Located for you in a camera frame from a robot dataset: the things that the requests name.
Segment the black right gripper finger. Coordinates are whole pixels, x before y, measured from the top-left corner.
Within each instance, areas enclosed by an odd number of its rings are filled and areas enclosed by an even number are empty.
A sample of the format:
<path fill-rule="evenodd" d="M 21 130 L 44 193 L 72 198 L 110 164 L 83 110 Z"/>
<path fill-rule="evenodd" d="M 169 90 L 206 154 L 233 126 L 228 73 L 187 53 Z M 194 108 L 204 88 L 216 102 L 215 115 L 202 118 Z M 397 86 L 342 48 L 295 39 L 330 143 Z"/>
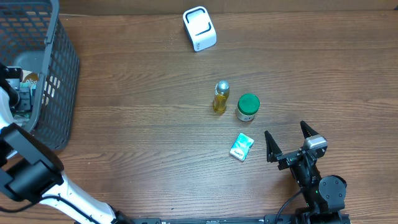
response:
<path fill-rule="evenodd" d="M 282 155 L 282 151 L 280 150 L 280 147 L 277 145 L 269 131 L 265 131 L 264 135 L 267 146 L 267 162 L 277 162 L 278 157 Z"/>
<path fill-rule="evenodd" d="M 309 138 L 312 136 L 319 135 L 314 129 L 312 129 L 305 121 L 300 122 L 300 127 L 303 133 L 304 138 Z"/>

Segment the brown snack pouch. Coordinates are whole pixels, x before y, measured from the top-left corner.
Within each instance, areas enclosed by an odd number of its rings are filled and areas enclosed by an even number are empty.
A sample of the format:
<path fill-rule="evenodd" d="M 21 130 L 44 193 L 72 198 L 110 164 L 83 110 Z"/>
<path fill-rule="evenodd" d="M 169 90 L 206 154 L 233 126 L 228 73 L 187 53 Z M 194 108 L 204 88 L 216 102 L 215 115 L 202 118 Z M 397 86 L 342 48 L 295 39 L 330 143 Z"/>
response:
<path fill-rule="evenodd" d="M 38 74 L 23 70 L 22 71 L 22 81 L 20 82 L 20 87 L 21 88 L 29 88 L 31 90 L 36 89 L 37 82 L 39 81 L 39 76 Z"/>

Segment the teal tissue pack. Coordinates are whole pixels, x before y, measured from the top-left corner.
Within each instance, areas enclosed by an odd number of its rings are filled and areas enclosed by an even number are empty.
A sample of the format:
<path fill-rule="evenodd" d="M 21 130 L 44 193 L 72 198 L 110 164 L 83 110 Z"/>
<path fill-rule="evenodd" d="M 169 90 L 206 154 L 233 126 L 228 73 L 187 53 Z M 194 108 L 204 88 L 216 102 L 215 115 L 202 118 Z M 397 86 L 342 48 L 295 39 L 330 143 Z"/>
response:
<path fill-rule="evenodd" d="M 243 133 L 239 133 L 235 142 L 231 146 L 229 154 L 240 161 L 245 161 L 254 140 Z"/>

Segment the green lid jar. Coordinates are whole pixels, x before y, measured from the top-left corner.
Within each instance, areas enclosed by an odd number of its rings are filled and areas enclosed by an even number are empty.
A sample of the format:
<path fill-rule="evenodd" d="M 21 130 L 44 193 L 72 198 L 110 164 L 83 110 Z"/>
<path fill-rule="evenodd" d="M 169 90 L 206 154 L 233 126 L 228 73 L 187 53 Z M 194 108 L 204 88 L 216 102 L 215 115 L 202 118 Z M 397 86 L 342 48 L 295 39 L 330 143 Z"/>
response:
<path fill-rule="evenodd" d="M 254 119 L 260 107 L 259 98 L 252 93 L 242 95 L 236 107 L 236 116 L 241 121 L 251 121 Z"/>

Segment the yellow dish soap bottle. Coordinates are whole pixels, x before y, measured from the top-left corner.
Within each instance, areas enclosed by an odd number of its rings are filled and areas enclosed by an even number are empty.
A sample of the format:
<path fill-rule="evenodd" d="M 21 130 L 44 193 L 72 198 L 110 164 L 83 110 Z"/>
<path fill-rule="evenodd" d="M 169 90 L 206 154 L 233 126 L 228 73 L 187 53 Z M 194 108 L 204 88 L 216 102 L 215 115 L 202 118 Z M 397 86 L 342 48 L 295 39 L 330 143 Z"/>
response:
<path fill-rule="evenodd" d="M 226 110 L 226 102 L 229 97 L 230 89 L 227 80 L 220 80 L 215 85 L 215 97 L 213 100 L 213 110 L 216 113 L 222 114 Z"/>

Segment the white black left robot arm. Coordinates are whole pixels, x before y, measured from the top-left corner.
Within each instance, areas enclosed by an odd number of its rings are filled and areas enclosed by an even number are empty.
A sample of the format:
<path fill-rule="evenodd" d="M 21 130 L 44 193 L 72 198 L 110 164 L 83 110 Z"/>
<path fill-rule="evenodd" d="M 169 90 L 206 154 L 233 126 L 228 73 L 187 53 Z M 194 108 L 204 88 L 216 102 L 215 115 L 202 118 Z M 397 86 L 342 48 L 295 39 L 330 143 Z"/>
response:
<path fill-rule="evenodd" d="M 1 65 L 1 165 L 7 163 L 13 152 L 22 156 L 8 170 L 1 170 L 1 192 L 16 202 L 30 203 L 1 211 L 17 213 L 41 203 L 61 211 L 76 223 L 132 223 L 121 211 L 96 200 L 73 183 L 56 154 L 16 124 L 11 109 L 17 106 L 20 96 L 8 78 L 21 76 L 20 68 Z"/>

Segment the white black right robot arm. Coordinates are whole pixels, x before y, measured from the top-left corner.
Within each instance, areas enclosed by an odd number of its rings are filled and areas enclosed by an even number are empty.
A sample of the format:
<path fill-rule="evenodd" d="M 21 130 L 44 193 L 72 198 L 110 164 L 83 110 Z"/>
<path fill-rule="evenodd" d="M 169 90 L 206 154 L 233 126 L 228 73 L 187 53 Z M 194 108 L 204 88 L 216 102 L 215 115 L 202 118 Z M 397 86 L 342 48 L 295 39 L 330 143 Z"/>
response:
<path fill-rule="evenodd" d="M 276 215 L 266 215 L 265 223 L 350 223 L 348 215 L 341 214 L 345 208 L 346 181 L 338 175 L 322 177 L 317 169 L 317 160 L 323 157 L 328 141 L 305 121 L 300 122 L 303 145 L 294 152 L 284 154 L 271 133 L 264 132 L 267 162 L 278 163 L 278 169 L 289 169 L 298 183 L 299 191 L 289 198 Z M 283 215 L 284 208 L 297 196 L 303 195 L 306 207 L 295 213 Z"/>

